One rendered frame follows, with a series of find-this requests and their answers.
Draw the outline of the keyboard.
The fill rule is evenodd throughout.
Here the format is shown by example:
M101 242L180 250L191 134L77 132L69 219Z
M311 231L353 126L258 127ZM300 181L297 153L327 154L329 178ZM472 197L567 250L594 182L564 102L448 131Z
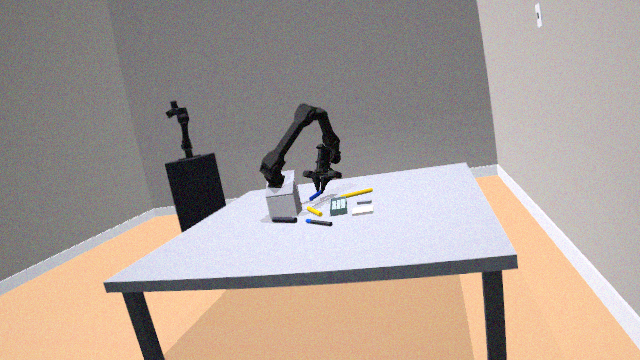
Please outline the keyboard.
M330 201L330 215L338 216L347 214L347 200L346 196L331 198Z

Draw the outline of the blue stylus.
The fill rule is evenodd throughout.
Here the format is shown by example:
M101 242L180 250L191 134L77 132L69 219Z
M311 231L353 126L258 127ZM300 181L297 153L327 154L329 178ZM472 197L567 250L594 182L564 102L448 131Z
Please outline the blue stylus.
M309 200L310 200L310 201L312 201L312 200L314 200L315 198L317 198L317 197L318 197L319 195L321 195L321 194L322 194L322 193L321 193L321 190L320 190L320 191L318 191L317 193L315 193L314 195L312 195L312 196L309 198Z

